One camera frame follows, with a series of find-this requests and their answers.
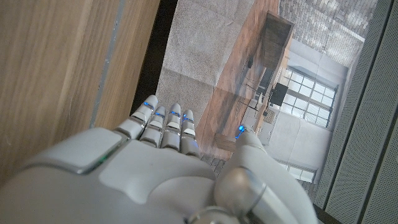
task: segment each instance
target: window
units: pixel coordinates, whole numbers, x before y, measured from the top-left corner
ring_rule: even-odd
[[[278,163],[285,169],[287,172],[291,174],[297,180],[307,181],[309,183],[313,182],[313,178],[315,177],[314,170],[303,169],[298,166],[287,164],[286,162],[278,161]]]
[[[286,70],[280,83],[289,88],[281,111],[329,127],[335,89],[291,68]]]

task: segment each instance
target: robot finger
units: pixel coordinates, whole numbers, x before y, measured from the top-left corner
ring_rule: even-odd
[[[177,152],[180,151],[180,114],[181,106],[178,103],[173,104],[167,118],[160,148],[171,148]]]
[[[116,128],[116,130],[124,133],[131,139],[137,139],[143,132],[149,118],[152,116],[157,103],[158,101],[155,95],[149,96],[127,120]]]
[[[160,106],[156,109],[155,114],[152,115],[150,121],[148,122],[140,141],[154,146],[159,147],[160,138],[163,133],[163,121],[166,114],[166,109]]]
[[[266,151],[264,146],[261,144],[260,139],[256,136],[253,129],[245,124],[240,125],[238,130],[236,131],[236,148],[240,149],[243,146],[253,146],[261,149],[262,151]]]
[[[195,139],[195,125],[191,110],[184,111],[182,116],[180,151],[187,156],[200,158],[198,143]]]

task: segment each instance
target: perforated panel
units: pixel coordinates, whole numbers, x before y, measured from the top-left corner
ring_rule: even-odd
[[[397,109],[397,31],[394,4],[326,206],[326,212],[342,223],[358,222]]]
[[[315,204],[320,208],[325,208],[327,203],[328,191],[332,187],[333,176],[337,170],[338,161],[341,157],[344,143],[349,134],[349,127],[354,119],[354,112],[359,103],[359,97],[363,91],[371,62],[381,38],[382,28],[386,22],[390,3],[391,1],[379,1],[375,8],[373,18],[369,23],[369,31],[366,36],[361,55],[359,56],[359,62],[353,75],[351,86],[348,90],[342,114],[335,126],[330,143],[330,149],[325,162],[325,168],[318,186]]]
[[[363,223],[398,223],[398,125],[387,148]]]
[[[398,3],[395,2],[381,46],[380,60],[385,68],[378,67],[381,73],[388,73],[397,83],[398,58]],[[396,90],[385,89],[386,96]],[[398,223],[398,125],[394,127],[389,145],[384,155],[373,192],[366,208],[363,223]]]

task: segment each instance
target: white wall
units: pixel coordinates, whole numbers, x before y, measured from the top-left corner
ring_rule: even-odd
[[[347,67],[295,39],[289,49],[287,65],[337,85],[344,85],[348,71]]]
[[[274,159],[316,170],[314,183],[317,184],[331,134],[304,119],[280,112],[269,145],[265,147]]]

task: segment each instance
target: black monitor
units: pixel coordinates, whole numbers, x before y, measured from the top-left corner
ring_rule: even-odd
[[[287,93],[287,86],[282,85],[280,83],[276,83],[275,88],[271,91],[272,95],[269,102],[274,103],[278,106],[282,106],[286,93]]]

